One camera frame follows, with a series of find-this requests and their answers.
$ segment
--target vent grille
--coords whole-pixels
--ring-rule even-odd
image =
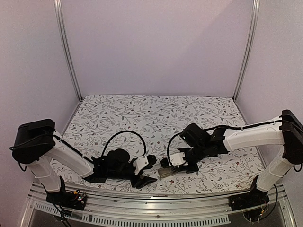
[[[50,204],[44,204],[36,201],[35,208],[49,214],[60,216],[58,210]],[[80,220],[75,218],[71,219],[106,227],[211,227],[230,223],[228,215],[194,220],[138,221],[123,220],[118,218],[105,218],[98,215],[82,214],[82,219]]]

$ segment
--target floral patterned tablecloth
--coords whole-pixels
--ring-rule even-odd
[[[202,128],[219,124],[239,126],[244,121],[231,98],[194,96],[87,96],[76,112],[64,138],[87,157],[99,157],[104,144],[115,133],[133,130],[141,134],[147,145],[147,154],[157,157],[157,164],[144,173],[158,181],[142,189],[131,187],[128,180],[107,179],[103,184],[88,183],[75,172],[55,160],[51,165],[65,181],[124,192],[156,194],[198,194],[248,189],[253,177],[263,170],[255,148],[232,151],[227,155],[205,158],[198,163],[199,172],[177,174],[160,180],[157,169],[166,156],[166,147],[172,135],[190,123]],[[175,138],[171,153],[179,147],[188,147]],[[125,133],[117,136],[107,151],[124,148],[133,157],[143,153],[138,137]]]

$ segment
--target white wall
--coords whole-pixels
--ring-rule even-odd
[[[303,122],[303,2],[261,1],[253,48],[238,104],[249,123],[290,109]],[[263,147],[269,163],[277,154]],[[303,226],[303,172],[284,179],[298,226]]]
[[[65,0],[83,95],[232,96],[252,0]]]
[[[77,100],[53,0],[1,1],[0,31],[0,223],[16,227],[33,180],[9,150],[18,126],[52,118],[62,131]]]

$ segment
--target floral pattern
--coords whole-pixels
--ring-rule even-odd
[[[202,128],[219,124],[243,125],[244,121],[231,98],[194,96],[87,96],[64,138],[87,157],[100,157],[107,140],[122,130],[141,134],[146,142],[147,154],[157,157],[157,163],[144,174],[158,181],[142,189],[131,187],[128,180],[107,179],[103,184],[88,183],[75,172],[56,160],[51,164],[65,181],[124,192],[156,194],[198,194],[243,190],[250,187],[253,177],[263,170],[255,148],[231,151],[219,157],[205,158],[198,163],[199,171],[193,174],[178,173],[160,179],[157,170],[160,160],[166,156],[170,138],[181,132],[190,123]],[[175,138],[171,153],[180,147],[188,147],[180,138]],[[107,152],[124,148],[131,157],[143,153],[138,137],[125,133],[115,137]]]

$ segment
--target vertical metal post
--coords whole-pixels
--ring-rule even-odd
[[[62,46],[64,50],[64,55],[67,62],[67,67],[71,76],[72,85],[75,89],[75,93],[79,101],[82,100],[82,94],[80,91],[79,83],[76,77],[75,69],[71,60],[71,53],[67,42],[67,36],[65,31],[65,25],[64,25],[64,19],[63,19],[63,12],[62,12],[62,6],[61,6],[61,0],[54,0],[55,4],[55,11],[58,21],[58,27],[59,27],[59,33],[62,41]]]
[[[253,39],[254,39],[255,32],[256,32],[257,21],[258,21],[259,5],[260,5],[260,0],[253,1],[252,14],[251,14],[251,20],[250,20],[250,31],[249,31],[249,35],[248,35],[248,39],[247,39],[247,43],[246,43],[245,54],[243,57],[236,89],[235,89],[235,91],[233,93],[233,97],[232,97],[235,102],[237,102],[237,100],[238,100],[241,86],[243,83],[243,79],[245,76],[246,68],[248,65],[248,61],[250,58],[250,52],[251,52]]]

